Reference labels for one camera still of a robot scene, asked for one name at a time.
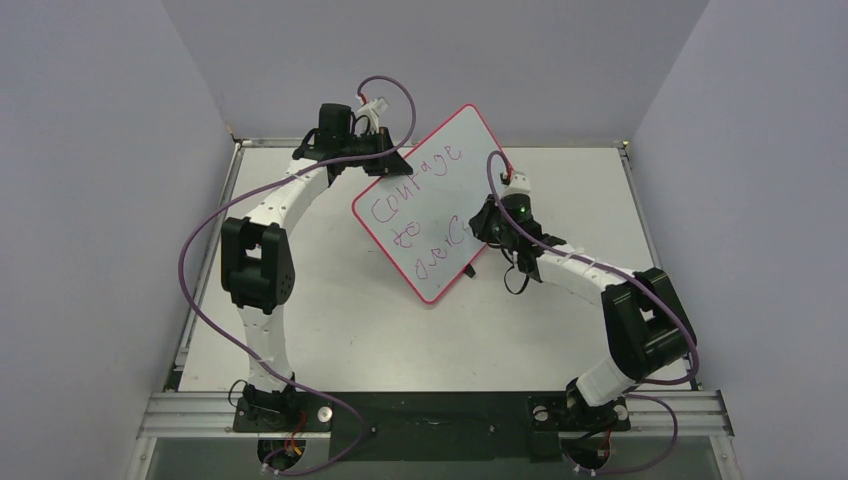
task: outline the red whiteboard border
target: red whiteboard border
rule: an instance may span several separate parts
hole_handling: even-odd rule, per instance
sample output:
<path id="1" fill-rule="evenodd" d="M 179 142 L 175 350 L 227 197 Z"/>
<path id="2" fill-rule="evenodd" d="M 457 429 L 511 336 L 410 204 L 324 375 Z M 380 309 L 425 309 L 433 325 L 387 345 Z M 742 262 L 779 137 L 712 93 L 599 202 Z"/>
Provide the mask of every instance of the red whiteboard border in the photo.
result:
<path id="1" fill-rule="evenodd" d="M 474 109 L 474 111 L 475 111 L 475 112 L 477 112 L 477 116 L 478 116 L 478 117 L 480 117 L 480 120 L 482 120 L 482 121 L 483 121 L 483 125 L 485 125 L 485 126 L 486 126 L 486 130 L 488 130 L 488 131 L 489 131 L 489 135 L 491 135 L 492 140 L 494 140 L 494 142 L 495 142 L 495 145 L 497 145 L 497 146 L 498 146 L 498 150 L 503 151 L 503 148 L 501 148 L 501 144 L 500 144 L 500 143 L 498 143 L 498 139 L 497 139 L 497 138 L 495 138 L 495 134 L 494 134 L 494 133 L 492 133 L 492 128 L 491 128 L 491 127 L 489 126 L 489 124 L 486 122 L 486 119 L 485 119 L 485 118 L 483 118 L 483 115 L 481 115 L 481 114 L 480 114 L 480 110 L 477 108 L 477 106 L 476 106 L 476 105 L 474 105 L 473 103 L 466 103 L 465 105 L 463 105 L 462 107 L 460 107 L 460 108 L 459 108 L 459 110 L 455 111 L 455 112 L 454 112 L 454 113 L 453 113 L 450 117 L 448 117 L 448 119 L 447 119 L 447 120 L 445 120 L 444 122 L 442 122 L 442 124 L 441 124 L 441 125 L 439 125 L 438 127 L 436 127 L 436 129 L 435 129 L 435 130 L 433 130 L 432 132 L 430 132 L 430 134 L 429 134 L 429 135 L 427 135 L 427 136 L 424 138 L 424 140 L 421 140 L 420 142 L 418 142 L 418 145 L 414 146 L 414 147 L 412 148 L 412 150 L 410 150 L 409 152 L 407 152 L 407 154 L 406 154 L 406 155 L 404 155 L 404 158 L 407 158 L 407 157 L 409 157 L 410 155 L 412 155 L 412 154 L 413 154 L 416 150 L 418 150 L 418 147 L 420 147 L 421 145 L 424 145 L 424 142 L 426 142 L 427 140 L 429 140 L 429 139 L 430 139 L 430 137 L 432 137 L 433 135 L 435 135 L 435 134 L 436 134 L 436 132 L 438 132 L 439 130 L 441 130 L 441 129 L 442 129 L 442 127 L 444 127 L 445 125 L 447 125 L 447 124 L 448 124 L 448 122 L 450 122 L 451 120 L 453 120 L 453 118 L 454 118 L 454 117 L 456 117 L 457 115 L 459 115 L 459 114 L 460 114 L 463 110 L 465 110 L 466 108 L 473 108 L 473 109 Z M 486 249 L 486 245 L 483 245 L 482 247 L 480 247 L 480 250 L 478 250 L 478 251 L 477 251 L 477 253 L 475 253 L 475 254 L 474 254 L 474 256 L 473 256 L 473 257 L 471 257 L 471 260 L 470 260 L 467 264 L 465 264 L 465 266 L 463 266 L 463 267 L 459 270 L 459 272 L 457 272 L 457 273 L 456 273 L 456 276 L 454 276 L 454 277 L 451 279 L 451 281 L 450 281 L 450 282 L 448 282 L 448 284 L 445 286 L 445 288 L 443 288 L 443 289 L 442 289 L 442 291 L 441 291 L 441 292 L 439 292 L 439 294 L 438 294 L 438 295 L 436 295 L 436 298 L 434 298 L 434 299 L 432 299 L 432 300 L 427 300 L 426 298 L 424 298 L 424 297 L 421 295 L 421 292 L 418 290 L 418 288 L 416 288 L 416 287 L 415 287 L 415 284 L 414 284 L 414 283 L 413 283 L 413 282 L 409 279 L 409 277 L 408 277 L 408 276 L 406 276 L 406 273 L 404 273 L 404 271 L 403 271 L 403 269 L 400 267 L 400 265 L 398 265 L 398 264 L 397 264 L 397 262 L 395 262 L 395 260 L 392 258 L 392 256 L 391 256 L 391 255 L 389 255 L 389 252 L 388 252 L 388 250 L 386 250 L 386 247 L 384 247 L 384 246 L 383 246 L 383 244 L 382 244 L 382 243 L 380 243 L 380 240 L 378 240 L 378 239 L 377 239 L 377 236 L 376 236 L 376 235 L 374 235 L 374 232 L 372 232 L 370 228 L 368 228 L 368 225 L 366 225 L 366 224 L 365 224 L 365 221 L 363 221 L 363 220 L 362 220 L 362 217 L 360 217 L 360 216 L 359 216 L 359 213 L 356 211 L 356 202 L 358 202 L 358 201 L 359 201 L 359 199 L 360 199 L 360 198 L 362 198 L 362 196 L 363 196 L 363 195 L 365 195 L 366 193 L 368 193 L 368 191 L 369 191 L 369 190 L 371 190 L 372 188 L 374 188 L 374 186 L 375 186 L 375 185 L 377 185 L 377 183 L 379 183 L 379 182 L 380 182 L 380 180 L 381 180 L 381 179 L 379 179 L 379 178 L 378 178 L 377 180 L 375 180 L 375 181 L 374 181 L 374 183 L 372 183 L 371 185 L 369 185 L 368 187 L 366 187 L 366 188 L 365 188 L 365 190 L 363 190 L 363 191 L 362 191 L 362 193 L 360 193 L 359 195 L 357 195 L 357 196 L 356 196 L 356 198 L 354 198 L 354 199 L 353 199 L 353 202 L 351 202 L 351 204 L 350 204 L 350 209 L 353 211 L 353 216 L 354 216 L 354 217 L 356 217 L 356 219 L 359 221 L 359 224 L 360 224 L 360 225 L 362 225 L 362 227 L 365 229 L 365 231 L 366 231 L 366 232 L 368 232 L 368 235 L 370 235 L 370 236 L 371 236 L 371 238 L 372 238 L 372 239 L 374 239 L 374 243 L 376 243 L 376 244 L 377 244 L 377 246 L 378 246 L 378 247 L 380 247 L 380 250 L 382 250 L 382 251 L 383 251 L 383 253 L 386 255 L 386 258 L 388 258 L 388 259 L 389 259 L 389 261 L 390 261 L 390 262 L 392 262 L 392 265 L 394 265 L 394 266 L 395 266 L 395 268 L 397 269 L 397 271 L 398 271 L 398 272 L 400 272 L 400 274 L 401 274 L 401 276 L 403 277 L 403 279 L 404 279 L 404 280 L 406 280 L 406 283 L 408 283 L 408 284 L 409 284 L 409 286 L 410 286 L 410 287 L 412 287 L 412 290 L 413 290 L 413 291 L 415 291 L 415 294 L 416 294 L 416 295 L 418 295 L 418 298 L 420 298 L 422 302 L 424 302 L 424 303 L 426 303 L 426 304 L 428 304 L 428 305 L 433 305 L 433 304 L 435 304 L 436 302 L 438 302 L 438 301 L 439 301 L 439 299 L 441 299 L 441 298 L 442 298 L 442 295 L 444 295 L 444 294 L 445 294 L 445 292 L 447 292 L 447 291 L 450 289 L 450 287 L 451 287 L 451 286 L 453 286 L 453 284 L 457 281 L 457 279 L 459 279 L 459 277 L 460 277 L 460 276 L 462 276 L 462 272 L 463 272 L 463 271 L 465 271 L 465 269 L 468 267 L 468 265 L 470 265 L 472 262 L 474 262 L 474 260 L 476 260 L 476 259 L 477 259 L 477 257 L 479 257 L 479 256 L 480 256 L 480 254 L 483 252 L 483 250 L 485 250 L 485 249 Z"/>

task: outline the cable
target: cable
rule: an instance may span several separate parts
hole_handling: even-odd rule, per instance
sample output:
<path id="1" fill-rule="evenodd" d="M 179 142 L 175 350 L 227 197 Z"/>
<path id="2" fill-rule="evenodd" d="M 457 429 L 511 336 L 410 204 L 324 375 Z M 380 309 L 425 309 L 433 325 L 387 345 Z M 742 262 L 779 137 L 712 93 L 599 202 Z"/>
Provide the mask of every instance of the cable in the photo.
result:
<path id="1" fill-rule="evenodd" d="M 656 466 L 658 463 L 665 460 L 666 457 L 671 455 L 671 451 L 674 450 L 675 445 L 677 445 L 677 433 L 678 433 L 677 415 L 674 414 L 674 410 L 672 410 L 671 407 L 667 403 L 665 403 L 664 401 L 662 401 L 662 400 L 660 400 L 659 398 L 656 398 L 656 397 L 649 397 L 648 395 L 637 395 L 635 393 L 628 393 L 625 396 L 628 397 L 628 398 L 636 398 L 636 399 L 639 399 L 639 400 L 649 400 L 651 402 L 655 402 L 655 403 L 660 404 L 663 408 L 668 410 L 668 414 L 671 415 L 671 423 L 673 425 L 673 430 L 672 430 L 672 434 L 671 434 L 671 442 L 669 442 L 668 447 L 666 447 L 665 451 L 663 451 L 663 453 L 659 454 L 657 456 L 657 458 L 655 458 L 655 459 L 651 460 L 650 462 L 645 463 L 643 465 L 639 465 L 637 467 L 626 467 L 626 468 L 619 468 L 617 470 L 604 470 L 604 471 L 589 470 L 587 468 L 584 468 L 584 467 L 580 466 L 577 462 L 575 462 L 574 459 L 572 459 L 571 456 L 568 455 L 568 452 L 566 452 L 565 457 L 568 458 L 568 460 L 576 466 L 575 471 L 588 473 L 588 474 L 592 474 L 594 472 L 595 475 L 624 475 L 624 474 L 627 474 L 627 473 L 636 473 L 636 472 L 641 472 L 641 471 L 647 470 L 649 468 L 652 468 L 652 467 Z"/>
<path id="2" fill-rule="evenodd" d="M 397 145 L 386 150 L 385 152 L 374 153 L 374 154 L 369 154 L 369 155 L 356 155 L 356 156 L 352 156 L 352 157 L 333 158 L 333 159 L 330 159 L 330 160 L 324 160 L 322 162 L 317 162 L 313 165 L 310 165 L 310 166 L 300 170 L 299 172 L 295 173 L 294 175 L 283 178 L 282 180 L 277 180 L 276 182 L 269 183 L 268 185 L 264 185 L 264 186 L 261 186 L 259 188 L 255 188 L 255 189 L 253 189 L 253 190 L 251 190 L 247 193 L 239 195 L 238 197 L 230 200 L 229 202 L 227 202 L 224 205 L 222 205 L 221 207 L 219 207 L 217 210 L 215 210 L 214 213 L 212 213 L 212 215 L 210 215 L 203 222 L 201 222 L 197 227 L 195 227 L 195 229 L 189 234 L 188 238 L 186 239 L 185 243 L 183 244 L 183 248 L 180 250 L 180 258 L 179 258 L 179 261 L 178 261 L 180 289 L 182 290 L 183 296 L 186 298 L 186 301 L 188 302 L 189 307 L 191 307 L 191 309 L 194 310 L 194 312 L 197 314 L 197 316 L 201 320 L 203 320 L 203 322 L 206 323 L 206 325 L 208 325 L 209 328 L 211 328 L 212 330 L 217 332 L 219 335 L 221 335 L 222 337 L 229 340 L 235 346 L 237 346 L 242 351 L 244 351 L 248 356 L 250 356 L 251 358 L 256 360 L 257 363 L 259 363 L 259 365 L 262 367 L 263 370 L 268 372 L 271 376 L 273 376 L 277 380 L 280 380 L 281 382 L 283 382 L 287 385 L 290 385 L 294 388 L 303 390 L 305 392 L 309 392 L 309 393 L 311 393 L 311 394 L 313 394 L 313 395 L 315 395 L 319 398 L 322 398 L 324 400 L 327 400 L 329 402 L 333 402 L 333 403 L 341 406 L 342 408 L 344 408 L 345 410 L 347 410 L 351 414 L 353 414 L 353 416 L 356 417 L 356 419 L 359 420 L 359 423 L 362 425 L 362 429 L 359 431 L 359 435 L 356 437 L 356 439 L 350 445 L 345 447 L 341 452 L 336 454 L 334 457 L 330 458 L 329 460 L 327 460 L 326 462 L 324 462 L 320 465 L 310 467 L 310 468 L 306 468 L 306 469 L 298 471 L 298 472 L 281 472 L 282 475 L 288 475 L 288 476 L 306 475 L 306 474 L 321 470 L 323 468 L 326 468 L 326 467 L 332 465 L 333 463 L 337 462 L 340 458 L 344 457 L 345 455 L 350 453 L 351 450 L 356 448 L 356 446 L 359 445 L 362 442 L 362 440 L 365 438 L 365 432 L 367 430 L 367 424 L 366 424 L 365 418 L 355 408 L 353 408 L 352 406 L 350 406 L 349 404 L 347 404 L 343 400 L 336 398 L 332 395 L 328 395 L 326 393 L 319 392 L 318 390 L 307 387 L 305 385 L 301 385 L 300 383 L 297 383 L 290 378 L 286 378 L 283 375 L 280 375 L 273 368 L 271 368 L 270 365 L 265 363 L 265 360 L 263 360 L 262 357 L 260 357 L 259 354 L 256 353 L 253 349 L 251 349 L 250 347 L 248 347 L 247 345 L 245 345 L 244 343 L 239 341 L 234 336 L 227 333 L 226 330 L 224 330 L 217 323 L 212 321 L 212 319 L 209 318 L 209 316 L 207 316 L 203 312 L 203 310 L 200 309 L 200 305 L 198 305 L 197 302 L 194 301 L 194 298 L 192 298 L 191 292 L 189 291 L 189 288 L 188 288 L 188 283 L 186 282 L 186 278 L 185 278 L 185 259 L 186 259 L 186 256 L 188 255 L 188 249 L 191 246 L 191 243 L 200 234 L 200 232 L 207 225 L 212 223 L 218 217 L 218 215 L 221 215 L 222 213 L 226 212 L 227 209 L 229 209 L 233 205 L 235 205 L 239 202 L 242 202 L 242 201 L 244 201 L 244 200 L 246 200 L 246 199 L 248 199 L 248 198 L 250 198 L 254 195 L 257 195 L 259 193 L 271 190 L 272 188 L 282 187 L 283 185 L 286 185 L 286 184 L 290 183 L 292 180 L 294 180 L 296 178 L 296 176 L 306 175 L 307 173 L 309 173 L 309 172 L 311 172 L 315 169 L 326 167 L 327 165 L 333 165 L 333 164 L 336 164 L 336 163 L 341 163 L 341 162 L 349 162 L 349 161 L 355 161 L 355 160 L 372 160 L 372 159 L 375 159 L 375 158 L 381 158 L 381 157 L 384 157 L 388 154 L 391 154 L 391 153 L 398 151 L 404 144 L 406 144 L 406 142 L 412 136 L 413 130 L 415 129 L 416 111 L 415 111 L 415 102 L 412 100 L 412 95 L 409 93 L 409 90 L 407 90 L 406 87 L 404 87 L 403 85 L 400 84 L 400 82 L 398 82 L 397 80 L 395 80 L 391 77 L 387 77 L 385 75 L 373 75 L 373 76 L 370 76 L 370 77 L 366 78 L 365 80 L 363 80 L 359 84 L 359 87 L 357 87 L 357 89 L 356 89 L 357 95 L 359 95 L 361 98 L 364 98 L 364 95 L 362 95 L 362 92 L 361 92 L 362 87 L 364 87 L 366 84 L 368 84 L 369 82 L 372 82 L 374 80 L 384 80 L 384 81 L 387 81 L 389 83 L 394 84 L 396 87 L 398 87 L 403 92 L 404 95 L 406 95 L 406 99 L 409 101 L 409 107 L 410 107 L 410 111 L 411 111 L 411 114 L 412 114 L 411 115 L 412 119 L 411 119 L 410 124 L 409 124 L 409 131 L 406 133 L 406 136 L 403 137 L 403 139 L 400 142 L 398 142 Z M 268 461 L 270 459 L 274 458 L 274 456 L 278 453 L 279 452 L 276 452 L 276 451 L 271 452 L 270 454 L 268 454 L 265 457 L 263 463 L 267 464 Z"/>
<path id="3" fill-rule="evenodd" d="M 506 277 L 509 275 L 509 272 L 515 270 L 515 264 L 512 264 L 509 268 L 504 272 L 504 287 L 506 287 L 506 291 L 513 295 L 521 295 L 524 293 L 524 290 L 527 290 L 527 285 L 530 283 L 530 275 L 524 275 L 524 283 L 521 284 L 521 287 L 518 290 L 513 290 L 509 288 L 509 282 L 507 282 Z"/>
<path id="4" fill-rule="evenodd" d="M 560 257 L 565 257 L 566 256 L 565 252 L 562 252 L 562 251 L 557 250 L 553 247 L 545 245 L 540 240 L 533 238 L 533 236 L 530 235 L 529 233 L 527 233 L 526 230 L 521 228 L 521 226 L 518 225 L 518 223 L 516 223 L 516 221 L 513 220 L 512 217 L 509 215 L 509 213 L 506 211 L 506 208 L 504 207 L 503 202 L 501 202 L 501 198 L 498 195 L 497 189 L 495 189 L 494 177 L 492 177 L 492 159 L 495 156 L 499 156 L 501 158 L 501 160 L 504 162 L 504 165 L 507 167 L 507 170 L 509 170 L 512 167 L 511 167 L 509 160 L 507 160 L 506 155 L 504 155 L 503 152 L 501 152 L 500 150 L 495 150 L 492 153 L 490 153 L 489 158 L 486 160 L 486 177 L 489 180 L 489 189 L 492 191 L 492 197 L 494 198 L 495 203 L 498 205 L 498 209 L 501 211 L 501 214 L 503 215 L 503 217 L 506 219 L 507 222 L 509 222 L 509 224 L 512 226 L 512 228 L 514 228 L 519 234 L 521 234 L 522 237 L 533 242 L 534 244 L 536 244 L 537 246 L 541 247 L 544 250 L 547 250 L 547 251 L 549 251 L 549 252 L 551 252 L 555 255 L 559 255 Z M 680 378 L 674 379 L 674 380 L 647 380 L 646 379 L 642 383 L 650 383 L 650 384 L 654 384 L 654 385 L 679 385 L 681 383 L 686 383 L 689 380 L 695 378 L 695 375 L 698 373 L 698 369 L 701 367 L 701 361 L 700 361 L 700 358 L 698 357 L 698 350 L 695 348 L 695 341 L 692 339 L 692 335 L 689 334 L 689 330 L 683 325 L 683 322 L 680 320 L 680 318 L 677 316 L 677 314 L 674 313 L 674 311 L 672 311 L 670 308 L 668 308 L 668 305 L 666 305 L 665 302 L 660 300 L 660 298 L 657 297 L 656 294 L 654 294 L 654 292 L 652 292 L 648 287 L 643 285 L 642 282 L 636 280 L 633 276 L 628 275 L 627 273 L 622 272 L 621 270 L 619 270 L 619 269 L 617 269 L 617 268 L 615 268 L 611 265 L 606 265 L 606 264 L 603 264 L 603 263 L 600 263 L 600 262 L 596 262 L 595 260 L 590 260 L 586 257 L 583 257 L 581 255 L 577 255 L 577 254 L 572 254 L 571 258 L 578 260 L 580 262 L 583 262 L 586 265 L 593 265 L 595 268 L 597 268 L 599 270 L 602 270 L 602 271 L 607 272 L 607 273 L 612 274 L 612 275 L 616 275 L 617 277 L 619 277 L 623 280 L 626 280 L 626 281 L 630 282 L 631 284 L 633 284 L 646 297 L 648 297 L 652 302 L 654 302 L 654 304 L 657 307 L 659 307 L 660 310 L 663 311 L 663 313 L 668 315 L 668 318 L 671 319 L 671 322 L 674 323 L 674 326 L 677 327 L 678 330 L 680 330 L 680 334 L 683 335 L 684 340 L 686 340 L 686 346 L 689 348 L 689 353 L 692 357 L 692 368 L 689 370 L 689 372 L 686 373 L 686 375 L 684 375 Z"/>
<path id="5" fill-rule="evenodd" d="M 245 386 L 249 385 L 249 383 L 247 383 L 247 380 L 243 380 L 241 378 L 239 378 L 238 380 L 233 382 L 233 385 L 230 387 L 230 391 L 227 392 L 227 402 L 229 402 L 229 404 L 232 405 L 235 408 L 238 408 L 238 406 L 233 403 L 233 390 L 235 390 L 236 385 L 238 385 L 239 382 L 244 382 Z"/>

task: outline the connector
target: connector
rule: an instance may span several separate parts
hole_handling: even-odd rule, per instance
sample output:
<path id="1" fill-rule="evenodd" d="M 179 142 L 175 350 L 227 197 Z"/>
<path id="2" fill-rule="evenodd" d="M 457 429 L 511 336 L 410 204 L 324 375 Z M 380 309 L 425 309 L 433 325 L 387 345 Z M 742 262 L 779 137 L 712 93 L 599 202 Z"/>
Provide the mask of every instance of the connector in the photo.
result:
<path id="1" fill-rule="evenodd" d="M 368 121 L 371 123 L 370 132 L 377 132 L 380 130 L 380 115 L 389 108 L 389 102 L 383 97 L 375 98 L 365 105 L 359 107 L 359 110 L 356 111 L 356 116 L 365 115 L 368 118 Z"/>

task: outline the glass panel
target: glass panel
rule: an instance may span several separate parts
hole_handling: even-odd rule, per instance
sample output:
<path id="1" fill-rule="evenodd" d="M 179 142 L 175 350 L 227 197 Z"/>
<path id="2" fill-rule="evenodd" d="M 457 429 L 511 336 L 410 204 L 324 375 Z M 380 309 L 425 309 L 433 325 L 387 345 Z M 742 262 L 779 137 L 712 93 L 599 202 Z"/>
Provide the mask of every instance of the glass panel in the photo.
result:
<path id="1" fill-rule="evenodd" d="M 606 468 L 641 465 L 668 445 L 668 439 L 613 437 L 613 456 Z M 255 439 L 159 439 L 151 459 L 148 480 L 205 479 L 268 480 L 259 475 Z M 309 475 L 312 479 L 390 478 L 426 479 L 544 479 L 573 477 L 565 463 L 529 463 L 525 459 L 498 459 L 491 462 L 340 462 Z M 710 439 L 682 437 L 677 448 L 664 462 L 638 474 L 636 479 L 720 479 Z"/>

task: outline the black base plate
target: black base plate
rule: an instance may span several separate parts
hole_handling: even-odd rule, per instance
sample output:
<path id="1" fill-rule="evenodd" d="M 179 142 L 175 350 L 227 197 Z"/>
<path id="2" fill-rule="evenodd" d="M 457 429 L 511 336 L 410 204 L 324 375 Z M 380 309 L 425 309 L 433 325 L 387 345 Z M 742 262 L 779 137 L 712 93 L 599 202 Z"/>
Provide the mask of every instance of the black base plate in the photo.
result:
<path id="1" fill-rule="evenodd" d="M 559 429 L 539 431 L 531 398 L 565 398 L 563 392 L 332 393 L 368 421 L 368 437 L 348 461 L 487 461 L 525 457 L 562 461 Z M 361 430 L 350 412 L 335 408 L 330 456 Z M 627 430 L 620 422 L 616 430 Z"/>

